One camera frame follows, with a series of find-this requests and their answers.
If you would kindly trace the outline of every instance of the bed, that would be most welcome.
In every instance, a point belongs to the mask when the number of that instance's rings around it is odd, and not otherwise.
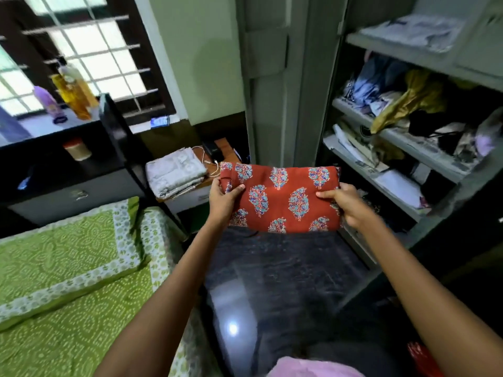
[[[0,240],[0,375],[91,376],[173,270],[183,240],[160,208],[139,212],[137,199]],[[221,373],[194,309],[169,376],[207,375]]]

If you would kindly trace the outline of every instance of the pink cloth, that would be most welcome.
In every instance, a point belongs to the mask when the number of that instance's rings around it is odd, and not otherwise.
[[[330,361],[281,357],[267,377],[365,377],[355,368]]]

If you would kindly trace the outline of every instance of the green wall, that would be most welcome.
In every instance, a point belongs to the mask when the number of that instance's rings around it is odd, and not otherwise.
[[[150,0],[192,125],[244,110],[234,0]]]

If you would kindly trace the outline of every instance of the red printed fabric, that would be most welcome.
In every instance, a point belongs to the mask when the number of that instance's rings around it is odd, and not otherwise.
[[[220,183],[225,193],[246,186],[236,201],[230,226],[271,233],[337,230],[339,210],[317,191],[339,187],[336,167],[271,168],[223,162]]]

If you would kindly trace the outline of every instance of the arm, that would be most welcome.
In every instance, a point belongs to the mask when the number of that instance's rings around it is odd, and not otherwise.
[[[240,185],[223,195],[219,180],[213,180],[208,220],[171,275],[119,334],[95,377],[168,375],[213,250],[243,190]]]
[[[501,376],[503,340],[407,251],[352,185],[318,192],[334,198],[363,234],[425,345],[447,376]]]

